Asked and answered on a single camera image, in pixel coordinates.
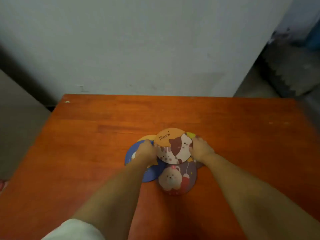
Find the person's right hand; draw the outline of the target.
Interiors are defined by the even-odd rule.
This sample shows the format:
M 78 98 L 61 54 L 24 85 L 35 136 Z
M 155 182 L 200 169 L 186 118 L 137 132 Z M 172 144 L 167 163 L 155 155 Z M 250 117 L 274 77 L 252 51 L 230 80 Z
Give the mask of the person's right hand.
M 203 163 L 205 166 L 208 165 L 208 162 L 215 156 L 214 149 L 204 140 L 202 150 L 189 150 L 191 156 L 195 160 Z

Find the person's left hand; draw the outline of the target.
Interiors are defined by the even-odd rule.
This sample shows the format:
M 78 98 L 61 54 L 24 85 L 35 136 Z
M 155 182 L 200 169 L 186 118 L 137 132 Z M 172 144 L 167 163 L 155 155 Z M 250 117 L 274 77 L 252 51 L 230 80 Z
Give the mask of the person's left hand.
M 150 140 L 144 140 L 135 153 L 134 161 L 138 161 L 145 166 L 158 165 L 157 148 Z

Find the orange round cat coaster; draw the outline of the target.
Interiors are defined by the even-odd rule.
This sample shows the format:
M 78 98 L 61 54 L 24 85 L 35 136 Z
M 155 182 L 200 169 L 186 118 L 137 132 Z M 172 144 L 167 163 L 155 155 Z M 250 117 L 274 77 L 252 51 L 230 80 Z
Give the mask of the orange round cat coaster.
M 191 156 L 189 146 L 192 139 L 182 129 L 163 129 L 157 134 L 154 142 L 159 145 L 157 157 L 167 164 L 178 165 Z

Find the person's right forearm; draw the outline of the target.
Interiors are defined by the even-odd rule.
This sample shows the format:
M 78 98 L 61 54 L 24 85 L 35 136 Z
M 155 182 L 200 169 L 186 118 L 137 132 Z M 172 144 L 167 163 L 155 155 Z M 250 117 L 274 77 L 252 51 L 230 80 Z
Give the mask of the person's right forearm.
M 320 240 L 320 222 L 270 184 L 215 153 L 199 158 L 211 171 L 250 240 Z

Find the person's left forearm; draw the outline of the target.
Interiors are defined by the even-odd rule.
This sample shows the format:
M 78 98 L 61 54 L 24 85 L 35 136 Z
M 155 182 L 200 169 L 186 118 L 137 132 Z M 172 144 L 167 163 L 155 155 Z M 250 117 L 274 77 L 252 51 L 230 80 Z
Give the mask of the person's left forearm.
M 155 157 L 136 156 L 95 192 L 71 219 L 91 224 L 105 239 L 127 240 L 144 172 L 155 160 Z

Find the blue round coaster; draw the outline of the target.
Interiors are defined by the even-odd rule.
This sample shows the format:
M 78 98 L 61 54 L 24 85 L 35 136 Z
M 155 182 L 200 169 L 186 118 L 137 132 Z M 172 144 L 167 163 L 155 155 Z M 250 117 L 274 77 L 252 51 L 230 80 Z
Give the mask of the blue round coaster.
M 135 159 L 136 151 L 144 141 L 145 140 L 138 141 L 128 149 L 125 156 L 125 160 L 124 160 L 125 166 Z M 157 160 L 154 161 L 154 164 L 149 165 L 145 170 L 142 182 L 150 182 L 158 179 L 158 177 L 163 172 L 165 167 L 166 167 L 166 163 L 160 160 L 159 157 L 157 157 Z

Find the purple round bear coaster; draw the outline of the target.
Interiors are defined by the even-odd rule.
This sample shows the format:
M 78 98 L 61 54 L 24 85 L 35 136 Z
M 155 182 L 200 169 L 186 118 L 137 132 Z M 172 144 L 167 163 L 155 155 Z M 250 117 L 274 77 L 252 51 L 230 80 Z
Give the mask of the purple round bear coaster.
M 198 168 L 193 160 L 181 164 L 166 164 L 158 177 L 158 184 L 163 192 L 178 196 L 189 192 L 195 185 Z

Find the white sleeve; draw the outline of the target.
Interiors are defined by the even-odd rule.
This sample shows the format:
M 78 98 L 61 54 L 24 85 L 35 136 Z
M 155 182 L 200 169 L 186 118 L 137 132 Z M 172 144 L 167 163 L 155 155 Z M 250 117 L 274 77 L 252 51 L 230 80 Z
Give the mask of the white sleeve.
M 105 240 L 93 225 L 78 219 L 69 219 L 41 240 Z

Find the grey puzzle floor mat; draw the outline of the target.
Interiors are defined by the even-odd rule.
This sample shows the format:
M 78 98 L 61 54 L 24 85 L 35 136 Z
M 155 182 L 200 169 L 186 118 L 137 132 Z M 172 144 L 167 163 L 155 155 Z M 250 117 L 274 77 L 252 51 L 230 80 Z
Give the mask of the grey puzzle floor mat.
M 274 42 L 257 61 L 262 77 L 282 98 L 301 97 L 320 88 L 320 50 Z

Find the blue object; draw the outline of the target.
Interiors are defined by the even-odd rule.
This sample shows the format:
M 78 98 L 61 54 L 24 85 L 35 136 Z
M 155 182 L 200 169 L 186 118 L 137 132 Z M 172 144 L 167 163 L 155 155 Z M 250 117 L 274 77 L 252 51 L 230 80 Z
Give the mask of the blue object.
M 305 47 L 312 51 L 320 51 L 320 20 L 318 20 L 307 36 Z

